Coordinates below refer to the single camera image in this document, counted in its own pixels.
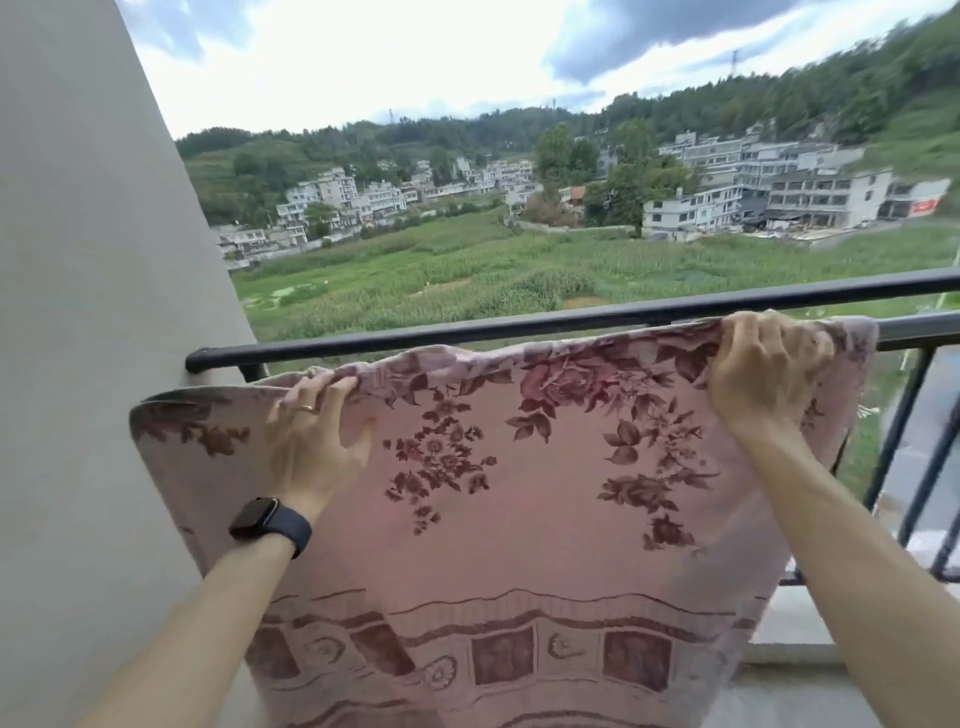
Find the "white wall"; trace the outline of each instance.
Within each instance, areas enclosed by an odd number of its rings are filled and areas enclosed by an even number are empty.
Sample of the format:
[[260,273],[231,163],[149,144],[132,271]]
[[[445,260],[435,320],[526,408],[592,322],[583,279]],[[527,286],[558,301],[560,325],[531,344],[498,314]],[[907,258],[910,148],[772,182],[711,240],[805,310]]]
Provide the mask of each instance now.
[[4,726],[71,723],[199,582],[127,412],[253,340],[209,235],[113,0],[0,2]]

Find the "hand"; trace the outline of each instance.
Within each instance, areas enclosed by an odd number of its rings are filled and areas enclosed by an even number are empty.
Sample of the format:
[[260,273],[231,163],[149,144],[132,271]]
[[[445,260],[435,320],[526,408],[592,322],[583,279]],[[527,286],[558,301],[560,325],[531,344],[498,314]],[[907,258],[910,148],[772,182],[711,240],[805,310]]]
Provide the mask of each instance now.
[[811,324],[777,311],[734,313],[724,320],[710,402],[735,437],[758,428],[799,431],[817,376],[832,358],[833,341]]
[[[271,495],[310,522],[367,467],[373,444],[374,420],[364,423],[351,447],[340,443],[340,412],[357,380],[349,376],[330,384],[331,379],[333,374],[305,377],[274,403],[267,417]],[[316,412],[303,409],[316,408],[321,395],[324,401]]]

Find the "white cloud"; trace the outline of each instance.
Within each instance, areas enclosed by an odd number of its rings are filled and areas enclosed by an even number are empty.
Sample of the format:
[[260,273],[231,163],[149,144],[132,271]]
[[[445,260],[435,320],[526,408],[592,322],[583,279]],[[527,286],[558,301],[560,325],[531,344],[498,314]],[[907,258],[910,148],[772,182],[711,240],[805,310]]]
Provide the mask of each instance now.
[[572,1],[274,0],[250,11],[254,32],[244,49],[202,38],[200,63],[143,45],[137,52],[174,136],[211,126],[298,131],[381,116],[388,108],[466,115],[486,104],[546,104],[586,88],[604,92],[589,106],[596,110],[617,93],[715,81],[724,68],[684,67],[790,25],[800,32],[741,71],[780,73],[952,4],[848,0],[800,8],[753,29],[654,48],[584,87],[551,79],[541,62]]

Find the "field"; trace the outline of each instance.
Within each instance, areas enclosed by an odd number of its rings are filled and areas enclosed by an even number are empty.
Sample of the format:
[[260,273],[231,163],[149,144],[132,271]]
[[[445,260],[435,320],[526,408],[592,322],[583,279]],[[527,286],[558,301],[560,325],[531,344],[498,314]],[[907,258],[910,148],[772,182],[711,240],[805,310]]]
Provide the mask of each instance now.
[[[920,270],[950,265],[957,244],[955,228],[935,220],[811,251],[744,236],[678,245],[601,231],[519,233],[504,228],[491,211],[285,258],[237,274],[233,281],[259,340],[276,341]],[[927,296],[796,313],[886,317],[912,313],[935,300]],[[866,406],[887,403],[901,381],[899,364],[898,353],[878,358]],[[866,486],[876,458],[878,420],[873,415],[862,421],[847,448],[841,476],[856,492]]]

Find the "pink floral blanket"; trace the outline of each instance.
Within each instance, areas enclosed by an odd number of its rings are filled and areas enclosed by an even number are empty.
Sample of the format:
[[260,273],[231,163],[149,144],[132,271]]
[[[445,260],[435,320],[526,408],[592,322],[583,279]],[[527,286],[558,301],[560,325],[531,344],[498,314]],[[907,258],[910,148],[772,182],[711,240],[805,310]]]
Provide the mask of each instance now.
[[[876,326],[804,432],[836,457]],[[247,659],[277,725],[698,725],[783,574],[756,476],[708,405],[704,322],[496,352],[412,350],[357,376],[370,466],[287,571]],[[202,573],[268,490],[262,424],[303,374],[168,392],[136,446]]]

